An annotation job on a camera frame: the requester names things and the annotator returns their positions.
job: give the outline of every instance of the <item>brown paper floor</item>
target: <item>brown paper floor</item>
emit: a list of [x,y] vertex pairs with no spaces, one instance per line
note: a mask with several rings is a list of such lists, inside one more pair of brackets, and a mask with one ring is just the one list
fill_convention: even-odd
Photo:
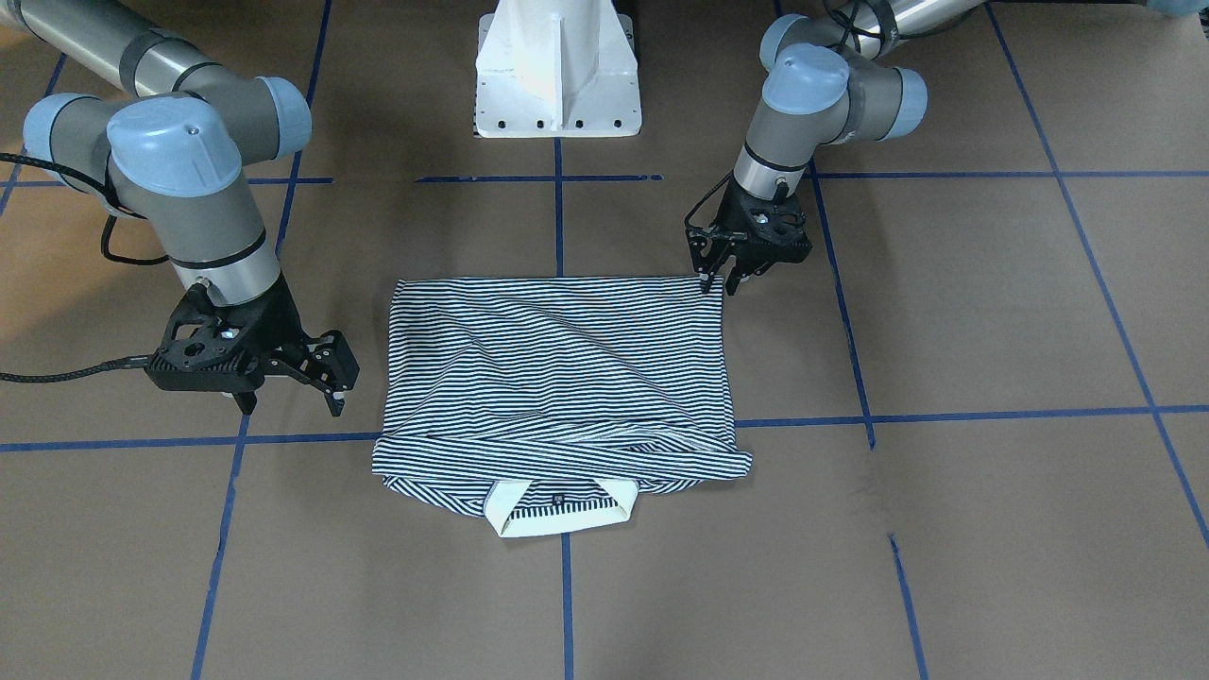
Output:
[[[752,476],[504,542],[370,476],[394,281],[688,273],[759,38],[804,6],[640,4],[642,133],[562,142],[472,136],[486,0],[135,6],[310,93],[310,146],[249,175],[360,382],[340,419],[291,381],[250,419],[137,371],[0,385],[0,675],[1209,676],[1196,18],[994,4],[887,57],[926,120],[821,149],[815,253],[725,304]],[[52,91],[118,97],[0,33],[0,149]],[[0,190],[0,370],[154,347],[174,275],[103,260],[100,208],[40,171]]]

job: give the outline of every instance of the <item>blue joint cap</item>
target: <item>blue joint cap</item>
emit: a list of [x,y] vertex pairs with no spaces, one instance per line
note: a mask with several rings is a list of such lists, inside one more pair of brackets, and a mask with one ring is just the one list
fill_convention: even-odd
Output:
[[311,142],[311,106],[306,97],[284,77],[258,76],[256,80],[268,88],[277,109],[277,155],[273,159],[301,151]]
[[848,92],[849,65],[817,45],[789,45],[776,57],[764,81],[764,103],[791,116],[817,114]]
[[219,113],[192,97],[135,102],[114,114],[105,133],[117,169],[162,196],[209,196],[230,186],[243,169]]
[[[65,109],[68,104],[80,99],[97,99],[97,97],[91,94],[60,92],[58,94],[51,94],[50,97],[34,104],[34,108],[25,114],[25,125],[22,128],[22,137],[25,139],[27,155],[44,161],[54,161],[53,154],[51,154],[51,133],[54,131],[54,121],[59,117],[59,113]],[[46,171],[46,174],[51,175],[51,179],[57,179],[63,184],[68,183],[68,180],[57,172]]]
[[919,123],[924,120],[924,114],[927,111],[927,85],[924,83],[922,76],[910,69],[895,67],[895,70],[898,71],[898,75],[903,80],[903,99],[898,104],[898,115],[895,117],[895,123],[890,126],[890,132],[881,139],[893,139],[910,134],[913,129],[919,127]]
[[1146,0],[1146,6],[1169,17],[1184,17],[1209,7],[1209,0]]
[[764,64],[764,70],[773,70],[773,62],[776,60],[776,48],[781,46],[785,34],[789,33],[789,27],[798,23],[798,19],[810,21],[802,15],[785,15],[773,22],[773,25],[768,27],[768,30],[764,31],[764,38],[759,41],[759,63]]

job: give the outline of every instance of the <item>blue tape line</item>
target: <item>blue tape line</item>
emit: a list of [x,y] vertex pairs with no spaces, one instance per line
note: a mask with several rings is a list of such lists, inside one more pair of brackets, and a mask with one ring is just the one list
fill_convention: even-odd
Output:
[[[294,165],[290,166],[290,179],[297,178],[299,168],[302,166],[302,151],[296,151],[294,154]],[[277,223],[277,243],[273,244],[273,254],[278,259],[282,257],[282,244],[285,243],[285,235],[290,229],[290,215],[294,213],[294,196],[297,191],[297,184],[290,181],[285,185],[285,203],[282,206],[282,219]]]
[[470,174],[424,175],[416,184],[486,184],[492,181],[663,181],[661,174]]
[[[332,184],[335,178],[331,177],[253,177],[248,179],[248,184]],[[7,181],[0,181],[0,185],[8,186]],[[22,189],[36,189],[36,188],[62,188],[66,189],[62,181],[54,181],[51,179],[37,180],[37,181],[15,181],[12,186],[19,186]]]
[[562,276],[562,138],[554,138],[554,258],[555,276]]
[[551,174],[424,175],[416,184],[478,184],[488,181],[554,181]]
[[970,411],[970,413],[932,413],[875,415],[873,421],[884,422],[962,422],[972,420],[1034,420],[1059,417],[1103,417],[1120,415],[1149,415],[1149,407],[1117,407],[1103,409],[1041,409],[1023,411]]
[[381,432],[322,432],[316,434],[250,434],[248,444],[319,444],[324,442],[372,442]]
[[839,415],[822,417],[762,417],[750,420],[736,420],[736,428],[747,427],[815,427],[822,425],[863,425],[864,416]]
[[0,453],[87,451],[105,449],[163,449],[174,446],[230,446],[235,437],[180,437],[161,439],[92,439],[81,442],[17,442],[0,444]]
[[219,595],[219,578],[222,576],[222,558],[226,557],[227,535],[231,531],[231,514],[235,512],[235,482],[239,477],[243,467],[244,437],[248,436],[248,422],[250,419],[243,416],[239,421],[239,434],[235,445],[235,455],[231,456],[231,476],[227,478],[226,501],[222,503],[222,521],[219,523],[219,547],[214,553],[214,563],[210,565],[210,584],[206,592],[206,606],[202,609],[202,626],[197,632],[197,649],[193,651],[193,672],[191,680],[201,680],[202,665],[206,663],[206,646],[210,639],[210,622],[214,618],[214,601]]
[[40,186],[63,186],[64,189],[66,189],[66,186],[64,186],[64,184],[62,181],[54,181],[53,179],[25,180],[25,181],[12,181],[12,183],[5,181],[4,185],[5,186],[19,186],[22,189],[35,189],[35,188],[40,188]]
[[[314,59],[311,62],[311,82],[306,88],[307,106],[314,103],[314,91],[319,83],[319,65],[323,63],[323,47],[328,42],[328,21],[331,18],[331,0],[323,4],[323,21],[319,22],[319,39],[314,46]],[[302,167],[302,150],[294,154],[294,163],[290,166],[290,179],[285,189],[285,204],[282,207],[282,220],[277,226],[277,243],[273,253],[282,257],[282,244],[285,243],[285,235],[290,227],[290,214],[294,212],[294,195],[299,185],[299,169]]]
[[[872,415],[874,423],[886,422],[961,422],[971,420],[1036,420],[1062,417],[1111,417],[1126,415],[1207,414],[1209,404],[1173,404],[1150,409],[1149,407],[1107,407],[1097,409],[1039,409],[1020,411],[958,411],[930,414]],[[767,417],[736,420],[736,428],[760,427],[825,427],[834,425],[863,425],[864,416],[839,415],[816,417]],[[249,434],[244,443],[249,446],[262,444],[319,444],[325,442],[371,442],[382,432],[319,432],[313,434]],[[92,439],[80,442],[17,442],[0,444],[0,453],[30,451],[86,451],[106,449],[170,449],[175,446],[229,446],[236,437],[179,437],[160,439]]]
[[919,670],[919,680],[927,680],[927,659],[924,658],[924,642],[919,636],[919,622],[915,618],[915,603],[910,597],[910,586],[907,584],[907,571],[903,569],[902,557],[898,554],[898,541],[890,534],[890,549],[895,554],[895,571],[898,572],[898,590],[903,595],[903,609],[907,611],[907,627],[910,629],[910,644],[915,649],[915,668]]
[[[59,53],[59,60],[54,62],[54,70],[51,71],[51,80],[46,83],[46,90],[42,92],[42,98],[50,97],[54,93],[54,87],[59,83],[59,76],[63,75],[63,65],[68,63],[68,56]],[[25,154],[25,146],[21,148],[22,155]],[[5,183],[4,194],[0,194],[0,215],[4,215],[5,209],[8,208],[8,200],[12,197],[12,191],[17,186],[17,178],[21,177],[21,168],[23,166],[13,163],[12,172],[8,173],[8,181]],[[57,181],[51,181],[50,184],[56,185]]]
[[1066,209],[1070,212],[1070,218],[1075,223],[1075,230],[1078,232],[1078,240],[1083,246],[1083,252],[1087,254],[1087,261],[1092,265],[1092,273],[1095,275],[1095,283],[1100,287],[1100,294],[1104,295],[1104,304],[1109,307],[1109,313],[1112,316],[1112,323],[1117,327],[1117,334],[1121,336],[1121,344],[1124,345],[1126,355],[1129,357],[1129,364],[1133,367],[1134,375],[1138,378],[1138,386],[1141,387],[1143,396],[1146,398],[1146,405],[1150,407],[1150,411],[1155,420],[1155,427],[1158,428],[1158,434],[1163,439],[1163,446],[1167,449],[1167,455],[1172,461],[1172,467],[1175,469],[1175,474],[1180,480],[1180,486],[1184,489],[1184,497],[1188,502],[1188,507],[1192,509],[1192,517],[1197,521],[1197,528],[1201,530],[1201,538],[1204,541],[1205,547],[1209,548],[1209,526],[1205,524],[1204,513],[1201,511],[1201,503],[1197,502],[1196,494],[1192,491],[1192,485],[1188,484],[1188,478],[1184,473],[1184,465],[1180,462],[1180,456],[1175,451],[1175,446],[1172,444],[1170,436],[1167,432],[1167,426],[1163,423],[1163,416],[1155,403],[1155,397],[1150,390],[1150,385],[1146,382],[1146,376],[1143,374],[1141,363],[1138,361],[1138,355],[1134,352],[1133,342],[1129,341],[1129,335],[1126,333],[1124,322],[1121,319],[1121,315],[1117,311],[1117,305],[1112,300],[1112,293],[1109,290],[1109,284],[1104,278],[1104,272],[1100,270],[1099,263],[1095,260],[1095,253],[1092,250],[1092,242],[1087,237],[1087,231],[1083,229],[1083,220],[1078,217],[1078,211],[1075,208],[1075,201],[1071,198],[1070,190],[1066,188],[1066,181],[1058,169],[1058,160],[1054,157],[1053,149],[1049,146],[1049,139],[1046,137],[1045,129],[1041,127],[1041,119],[1037,116],[1037,110],[1032,105],[1032,98],[1029,97],[1029,91],[1024,87],[1024,79],[1020,76],[1019,69],[1016,67],[1016,59],[1012,57],[1012,51],[1007,46],[1007,39],[1003,36],[1003,30],[999,25],[999,21],[995,18],[995,12],[991,10],[990,4],[985,5],[987,16],[990,18],[991,28],[995,30],[995,38],[999,39],[999,45],[1003,50],[1003,56],[1007,58],[1007,65],[1012,70],[1012,77],[1016,79],[1016,86],[1020,91],[1020,96],[1024,97],[1024,105],[1029,109],[1029,116],[1032,119],[1032,126],[1037,129],[1037,137],[1041,139],[1041,146],[1046,151],[1046,157],[1049,160],[1049,166],[1054,171],[1055,179],[1058,180],[1058,188],[1062,190],[1063,201],[1066,202]]
[[563,181],[663,181],[661,174],[568,174]]
[[1174,407],[1158,407],[1158,413],[1209,413],[1209,404],[1180,404]]
[[323,48],[328,44],[328,22],[331,19],[331,0],[323,4],[323,19],[319,21],[319,41],[314,46],[314,60],[311,62],[311,81],[306,86],[307,106],[314,104],[314,90],[319,83],[319,64],[323,62]]
[[562,535],[562,678],[575,679],[575,626],[571,594],[571,534]]
[[[817,174],[815,160],[810,160],[810,172]],[[823,202],[823,186],[817,177],[810,178],[815,188],[815,204],[818,207],[818,224],[823,230],[823,242],[827,244],[827,261],[831,263],[832,276],[835,280],[835,300],[839,302],[839,316],[844,321],[844,333],[848,335],[848,356],[852,362],[852,379],[856,381],[856,396],[861,402],[861,415],[864,416],[864,432],[869,438],[869,450],[878,446],[878,436],[873,430],[869,415],[869,397],[864,391],[864,376],[861,373],[861,357],[856,351],[856,335],[852,333],[852,319],[848,313],[848,301],[844,299],[844,282],[839,276],[839,263],[835,260],[835,244],[832,242],[831,223],[827,220],[827,204]]]
[[332,177],[254,177],[248,184],[332,184]]
[[977,178],[1051,178],[1046,171],[970,171],[970,172],[816,172],[818,179],[977,179]]
[[1060,171],[1062,177],[1209,177],[1209,171]]
[[1175,453],[1175,445],[1172,444],[1172,436],[1167,432],[1167,426],[1163,423],[1163,416],[1156,410],[1152,414],[1155,419],[1155,427],[1158,428],[1158,436],[1163,439],[1163,448],[1167,449],[1167,457],[1172,461],[1172,468],[1175,471],[1176,479],[1180,480],[1180,488],[1184,490],[1184,497],[1188,501],[1188,507],[1192,508],[1192,517],[1197,521],[1197,528],[1201,530],[1201,540],[1204,541],[1205,547],[1209,548],[1209,525],[1205,524],[1205,515],[1201,511],[1201,503],[1197,502],[1196,494],[1192,492],[1192,484],[1188,482],[1188,476],[1184,472],[1184,463],[1180,462],[1180,455]]

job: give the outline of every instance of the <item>cable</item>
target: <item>cable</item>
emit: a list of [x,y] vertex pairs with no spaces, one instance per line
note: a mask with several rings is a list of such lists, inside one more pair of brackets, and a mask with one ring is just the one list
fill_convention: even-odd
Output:
[[108,362],[102,362],[97,365],[82,368],[80,370],[73,370],[70,373],[56,373],[52,375],[17,375],[12,373],[0,373],[0,381],[25,382],[25,384],[65,382],[68,380],[87,378],[89,375],[96,375],[98,373],[104,373],[106,370],[127,370],[134,368],[145,368],[150,363],[151,363],[150,355],[139,355],[135,357],[110,359]]
[[[68,177],[70,177],[73,179],[77,179],[77,180],[87,184],[88,186],[91,186],[98,194],[100,194],[100,196],[105,200],[105,202],[109,203],[110,206],[112,206],[114,208],[116,208],[116,209],[121,211],[122,213],[128,214],[131,217],[139,218],[139,219],[146,219],[146,218],[144,218],[143,215],[140,215],[138,213],[131,212],[129,209],[127,209],[125,206],[121,204],[121,201],[117,198],[117,190],[114,188],[112,184],[110,184],[108,181],[105,181],[105,183],[98,181],[97,179],[94,179],[92,177],[88,177],[87,174],[85,174],[85,173],[82,173],[82,172],[80,172],[80,171],[77,171],[77,169],[75,169],[75,168],[73,168],[70,166],[64,166],[63,163],[56,163],[53,161],[44,161],[42,159],[35,159],[33,156],[22,156],[19,154],[0,154],[0,161],[7,162],[7,163],[15,163],[15,165],[18,165],[18,166],[30,166],[30,167],[41,168],[41,169],[50,171],[50,172],[57,172],[59,174],[68,175]],[[110,260],[110,261],[114,261],[114,263],[121,263],[121,264],[125,264],[125,265],[137,265],[137,266],[151,266],[151,265],[158,265],[158,264],[163,264],[163,263],[168,261],[168,255],[163,255],[163,257],[155,258],[155,259],[151,259],[151,260],[144,260],[144,259],[139,259],[139,258],[126,258],[123,255],[115,255],[109,249],[109,241],[114,236],[114,225],[116,223],[117,223],[117,218],[114,217],[114,215],[110,215],[109,219],[105,220],[105,227],[100,232],[100,254],[104,255],[104,258],[106,260]]]
[[137,266],[162,265],[163,263],[168,261],[168,255],[161,255],[158,258],[154,258],[150,260],[115,255],[109,249],[109,240],[114,235],[114,225],[116,224],[117,224],[117,218],[114,215],[109,215],[109,219],[105,220],[105,229],[100,231],[100,254],[104,255],[106,260],[111,263],[121,263],[123,265],[137,265]]
[[59,174],[65,174],[71,179],[80,180],[88,186],[93,188],[98,194],[105,198],[105,202],[118,207],[117,195],[112,186],[105,186],[102,181],[88,177],[87,174],[73,168],[64,166],[62,163],[56,163],[53,161],[44,161],[42,159],[35,159],[33,156],[22,156],[21,154],[0,154],[0,161],[6,163],[13,163],[18,166],[29,166],[34,168],[41,168],[50,172],[57,172]]
[[725,177],[723,177],[722,179],[719,179],[718,183],[713,185],[713,189],[706,191],[705,196],[701,196],[701,200],[698,201],[695,206],[693,206],[693,209],[689,211],[687,215],[684,215],[684,229],[687,229],[689,231],[693,231],[694,234],[698,234],[698,235],[704,235],[705,234],[705,230],[702,230],[699,226],[694,226],[693,225],[693,215],[695,215],[696,212],[701,209],[701,206],[704,206],[705,202],[710,200],[710,196],[713,196],[715,194],[717,194],[718,189],[722,189],[722,186],[724,184],[727,184],[728,181],[730,181],[730,178],[734,177],[734,175],[735,175],[734,171],[728,172],[725,174]]

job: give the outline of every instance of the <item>black and white stripes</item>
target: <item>black and white stripes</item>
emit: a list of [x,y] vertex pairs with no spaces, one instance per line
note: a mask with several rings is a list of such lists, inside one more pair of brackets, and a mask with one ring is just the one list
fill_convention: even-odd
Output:
[[721,289],[687,277],[399,282],[383,432],[387,488],[503,536],[624,521],[640,491],[751,466]]

